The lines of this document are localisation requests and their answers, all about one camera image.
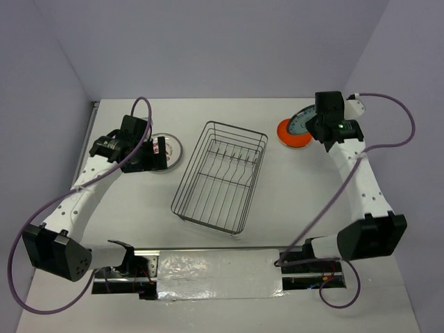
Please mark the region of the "grey wire dish rack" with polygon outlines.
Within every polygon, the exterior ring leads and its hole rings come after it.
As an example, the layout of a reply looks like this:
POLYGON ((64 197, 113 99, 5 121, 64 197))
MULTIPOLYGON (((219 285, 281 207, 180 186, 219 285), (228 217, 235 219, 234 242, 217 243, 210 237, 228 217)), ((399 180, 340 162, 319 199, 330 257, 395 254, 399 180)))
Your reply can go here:
POLYGON ((267 143, 264 133, 208 121, 173 198, 173 214, 226 234, 243 232, 267 143))

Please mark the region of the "orange plate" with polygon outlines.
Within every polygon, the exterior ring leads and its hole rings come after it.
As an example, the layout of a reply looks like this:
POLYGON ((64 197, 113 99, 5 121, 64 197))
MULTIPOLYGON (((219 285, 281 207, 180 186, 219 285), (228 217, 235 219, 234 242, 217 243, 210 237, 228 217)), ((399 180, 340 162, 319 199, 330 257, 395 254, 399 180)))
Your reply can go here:
POLYGON ((303 133, 300 135, 291 135, 287 132, 287 125, 290 119, 282 120, 277 126, 277 137, 282 144, 290 148, 303 148, 306 147, 312 139, 309 133, 303 133))

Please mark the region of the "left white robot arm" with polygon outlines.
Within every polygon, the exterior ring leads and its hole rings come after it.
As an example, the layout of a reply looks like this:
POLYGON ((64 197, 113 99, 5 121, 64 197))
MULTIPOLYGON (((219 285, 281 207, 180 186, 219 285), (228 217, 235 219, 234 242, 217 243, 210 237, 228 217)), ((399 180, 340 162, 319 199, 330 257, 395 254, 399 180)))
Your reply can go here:
POLYGON ((72 193, 39 226, 28 225, 22 233, 32 266, 72 282, 105 267, 122 277, 134 272, 139 260, 133 246, 81 241, 101 199, 122 174, 167 169, 165 138, 152 139, 151 129, 146 120, 126 115, 119 129, 94 141, 72 193))

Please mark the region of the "white floral plate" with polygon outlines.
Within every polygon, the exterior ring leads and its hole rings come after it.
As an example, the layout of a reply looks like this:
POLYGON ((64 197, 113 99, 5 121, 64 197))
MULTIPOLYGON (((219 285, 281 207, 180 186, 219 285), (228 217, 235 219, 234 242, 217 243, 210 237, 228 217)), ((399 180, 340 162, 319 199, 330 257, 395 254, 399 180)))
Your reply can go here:
POLYGON ((169 133, 155 133, 151 136, 153 141, 153 152, 155 156, 160 154, 158 138, 164 137, 165 140, 165 155, 166 155, 166 169, 160 172, 169 171, 178 166, 183 154, 183 147, 180 140, 169 133))

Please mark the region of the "teal green plate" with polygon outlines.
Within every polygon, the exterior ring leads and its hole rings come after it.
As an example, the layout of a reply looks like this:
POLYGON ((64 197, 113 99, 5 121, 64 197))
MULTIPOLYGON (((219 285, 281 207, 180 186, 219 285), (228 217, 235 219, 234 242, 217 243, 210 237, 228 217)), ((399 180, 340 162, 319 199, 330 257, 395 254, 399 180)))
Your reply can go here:
POLYGON ((287 124, 287 132, 290 135, 304 135, 309 131, 306 129, 306 123, 316 115, 315 105, 309 105, 303 108, 290 118, 287 124))

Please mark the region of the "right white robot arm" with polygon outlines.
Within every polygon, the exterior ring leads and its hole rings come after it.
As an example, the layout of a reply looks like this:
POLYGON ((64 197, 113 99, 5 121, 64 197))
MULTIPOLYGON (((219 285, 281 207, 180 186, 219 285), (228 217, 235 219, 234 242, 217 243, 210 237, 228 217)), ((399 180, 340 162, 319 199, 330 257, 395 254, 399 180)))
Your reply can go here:
POLYGON ((304 241, 302 264, 308 271, 319 270, 326 260, 354 261, 393 254, 407 229, 407 219, 396 214, 385 199, 371 168, 368 153, 381 148, 406 145, 408 136, 395 144, 367 146, 356 120, 364 113, 362 95, 344 98, 339 91, 317 92, 314 97, 315 115, 307 121, 309 134, 324 145, 334 161, 342 184, 327 205, 306 225, 274 263, 278 267, 291 266, 287 256, 299 241, 304 241), (346 194, 351 209, 351 222, 336 234, 306 238, 306 234, 346 194))

